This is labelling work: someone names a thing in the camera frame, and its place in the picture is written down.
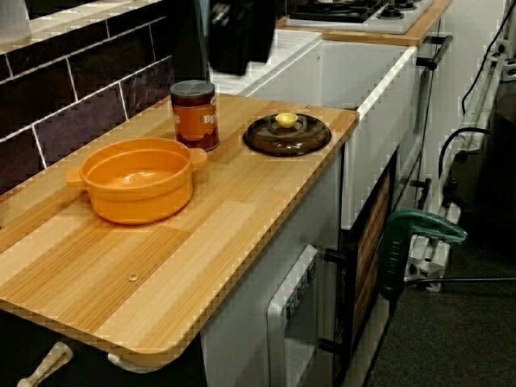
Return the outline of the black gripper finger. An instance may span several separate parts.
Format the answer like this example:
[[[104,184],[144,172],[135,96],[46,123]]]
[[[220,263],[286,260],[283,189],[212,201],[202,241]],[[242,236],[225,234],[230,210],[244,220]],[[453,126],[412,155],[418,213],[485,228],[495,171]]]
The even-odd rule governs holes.
[[[243,76],[246,53],[248,7],[244,1],[210,1],[208,54],[211,68],[219,73]]]
[[[250,61],[266,63],[269,59],[277,22],[277,2],[257,0],[253,1],[252,5],[248,58]]]

